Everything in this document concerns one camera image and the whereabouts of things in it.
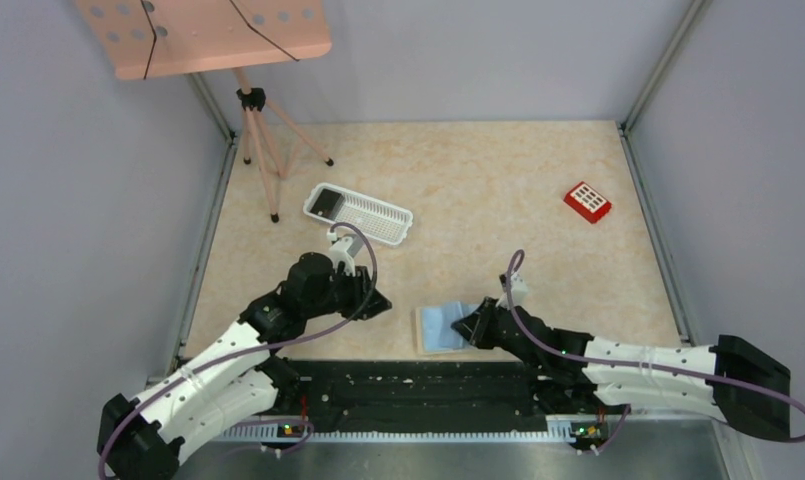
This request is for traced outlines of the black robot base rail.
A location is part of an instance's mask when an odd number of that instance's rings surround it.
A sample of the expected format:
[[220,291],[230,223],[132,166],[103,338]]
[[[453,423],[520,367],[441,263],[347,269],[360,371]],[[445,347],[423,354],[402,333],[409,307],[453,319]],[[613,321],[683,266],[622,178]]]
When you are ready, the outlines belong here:
[[550,415],[616,413],[590,386],[563,386],[518,362],[288,360],[297,382],[266,416],[319,433],[543,432]]

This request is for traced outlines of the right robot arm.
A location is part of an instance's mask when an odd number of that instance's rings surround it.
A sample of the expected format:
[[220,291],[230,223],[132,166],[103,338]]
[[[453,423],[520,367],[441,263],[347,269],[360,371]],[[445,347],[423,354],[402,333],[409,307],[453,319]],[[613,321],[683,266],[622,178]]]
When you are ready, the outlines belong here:
[[648,347],[553,328],[486,298],[454,330],[478,349],[504,350],[562,386],[567,404],[667,408],[711,417],[761,440],[791,439],[789,370],[732,335],[697,347]]

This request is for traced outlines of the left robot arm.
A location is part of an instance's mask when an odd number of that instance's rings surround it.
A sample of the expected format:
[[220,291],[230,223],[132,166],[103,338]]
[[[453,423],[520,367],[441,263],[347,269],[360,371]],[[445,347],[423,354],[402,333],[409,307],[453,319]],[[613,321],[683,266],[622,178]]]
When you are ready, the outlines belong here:
[[254,414],[297,404],[300,376],[278,351],[329,336],[391,309],[378,264],[309,252],[272,291],[251,301],[188,363],[132,398],[103,406],[101,479],[172,479],[203,446]]

